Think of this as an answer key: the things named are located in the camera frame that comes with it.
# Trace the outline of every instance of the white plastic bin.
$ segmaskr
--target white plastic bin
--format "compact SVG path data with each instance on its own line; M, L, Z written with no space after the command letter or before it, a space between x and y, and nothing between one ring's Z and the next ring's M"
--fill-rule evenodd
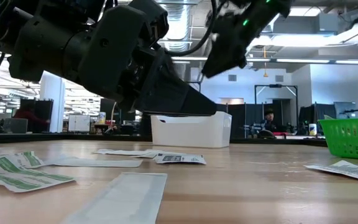
M219 148L229 146L231 115L217 111L212 116L173 118L151 116L153 144Z

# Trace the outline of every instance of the red shirt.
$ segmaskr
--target red shirt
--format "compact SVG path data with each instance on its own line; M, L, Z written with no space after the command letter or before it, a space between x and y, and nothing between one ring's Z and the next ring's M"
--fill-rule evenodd
M22 119L27 119L32 122L48 124L46 121L36 117L36 115L34 115L31 111L24 111L24 110L20 110L20 109L16 111L16 114L15 114L15 116L13 116L13 118L22 118Z

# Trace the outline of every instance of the person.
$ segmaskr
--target person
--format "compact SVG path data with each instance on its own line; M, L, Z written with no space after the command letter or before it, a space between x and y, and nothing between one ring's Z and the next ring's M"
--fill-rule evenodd
M265 111L265 119L263 121L263 123L265 124L265 129L271 132L274 132L277 128L276 126L273 124L273 120L274 120L274 112L272 109L267 109Z
M29 123L32 124L37 123L37 124L47 125L50 123L50 120L45 121L43 119L36 117L36 115L34 114L34 107L30 103L20 105L20 108L16 111L16 114L13 116L13 118L27 119Z

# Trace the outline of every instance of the green basket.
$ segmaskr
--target green basket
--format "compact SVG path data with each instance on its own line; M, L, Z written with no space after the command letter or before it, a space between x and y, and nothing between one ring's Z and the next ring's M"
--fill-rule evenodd
M358 119L325 119L319 122L332 155L358 159Z

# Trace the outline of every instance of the table surface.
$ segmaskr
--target table surface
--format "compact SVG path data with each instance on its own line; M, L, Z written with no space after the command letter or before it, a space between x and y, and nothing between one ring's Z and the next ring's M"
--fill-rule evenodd
M41 167L45 172L75 177L77 182L21 194L0 186L0 223L60 223L121 172L161 172L168 179L157 223L358 224L358 180L303 167L341 160L327 148L233 144L224 149L197 149L147 142L45 141L0 144L0 154L35 151L41 159L62 154L127 159L92 154L102 148L202 154L208 164L158 165L144 159L138 168ZM358 160L346 160L358 164Z

